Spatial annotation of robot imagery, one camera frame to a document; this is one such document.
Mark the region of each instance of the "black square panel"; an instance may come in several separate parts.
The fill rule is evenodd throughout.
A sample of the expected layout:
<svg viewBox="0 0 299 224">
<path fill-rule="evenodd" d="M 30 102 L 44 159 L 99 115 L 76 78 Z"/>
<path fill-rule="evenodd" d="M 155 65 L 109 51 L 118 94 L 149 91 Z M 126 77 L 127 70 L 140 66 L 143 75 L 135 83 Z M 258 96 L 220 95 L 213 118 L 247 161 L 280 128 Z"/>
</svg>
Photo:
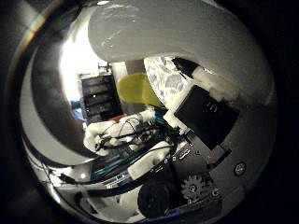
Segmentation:
<svg viewBox="0 0 299 224">
<path fill-rule="evenodd" d="M 224 102 L 217 102 L 199 86 L 193 86 L 175 116 L 213 149 L 231 131 L 238 112 Z"/>
</svg>

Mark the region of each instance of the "screw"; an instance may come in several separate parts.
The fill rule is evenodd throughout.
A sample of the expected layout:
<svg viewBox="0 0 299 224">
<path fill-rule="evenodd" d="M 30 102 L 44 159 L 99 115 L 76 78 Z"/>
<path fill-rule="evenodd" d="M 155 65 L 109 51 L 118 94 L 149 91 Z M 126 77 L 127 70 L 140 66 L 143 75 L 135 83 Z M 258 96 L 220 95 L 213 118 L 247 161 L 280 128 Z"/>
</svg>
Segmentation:
<svg viewBox="0 0 299 224">
<path fill-rule="evenodd" d="M 242 161 L 235 166 L 235 175 L 241 176 L 246 171 L 246 164 Z"/>
<path fill-rule="evenodd" d="M 195 193 L 197 191 L 197 187 L 195 185 L 189 186 L 189 192 Z"/>
<path fill-rule="evenodd" d="M 217 197 L 218 195 L 220 195 L 221 194 L 221 192 L 219 191 L 219 189 L 213 189 L 212 190 L 212 196 L 213 197 Z"/>
</svg>

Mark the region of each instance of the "yellow chair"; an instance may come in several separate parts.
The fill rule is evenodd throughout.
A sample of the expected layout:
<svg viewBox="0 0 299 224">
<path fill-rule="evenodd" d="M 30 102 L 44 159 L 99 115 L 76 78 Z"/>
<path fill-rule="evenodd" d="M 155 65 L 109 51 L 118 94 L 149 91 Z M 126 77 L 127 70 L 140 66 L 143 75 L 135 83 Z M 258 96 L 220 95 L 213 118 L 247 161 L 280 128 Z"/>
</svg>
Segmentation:
<svg viewBox="0 0 299 224">
<path fill-rule="evenodd" d="M 160 101 L 144 73 L 123 77 L 117 83 L 117 91 L 120 99 L 126 103 L 160 106 Z"/>
</svg>

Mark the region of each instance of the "black gear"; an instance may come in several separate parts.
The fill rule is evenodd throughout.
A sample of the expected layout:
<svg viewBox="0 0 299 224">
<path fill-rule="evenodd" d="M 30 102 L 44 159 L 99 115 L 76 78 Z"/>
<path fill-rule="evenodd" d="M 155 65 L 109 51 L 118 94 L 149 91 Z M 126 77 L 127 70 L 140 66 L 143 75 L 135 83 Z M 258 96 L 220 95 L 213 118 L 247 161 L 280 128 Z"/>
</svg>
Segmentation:
<svg viewBox="0 0 299 224">
<path fill-rule="evenodd" d="M 182 191 L 184 198 L 190 201 L 197 201 L 205 198 L 211 190 L 210 184 L 200 175 L 191 175 L 184 180 Z"/>
</svg>

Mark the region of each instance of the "patterned fabric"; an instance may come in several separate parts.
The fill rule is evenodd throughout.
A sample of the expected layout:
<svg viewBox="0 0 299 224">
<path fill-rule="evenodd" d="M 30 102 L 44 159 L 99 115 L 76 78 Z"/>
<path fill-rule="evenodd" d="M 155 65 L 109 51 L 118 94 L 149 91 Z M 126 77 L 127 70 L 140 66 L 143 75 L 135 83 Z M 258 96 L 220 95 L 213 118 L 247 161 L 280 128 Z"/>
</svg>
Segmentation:
<svg viewBox="0 0 299 224">
<path fill-rule="evenodd" d="M 172 59 L 174 57 L 149 57 L 144 59 L 149 83 L 159 100 L 166 107 L 187 84 Z"/>
</svg>

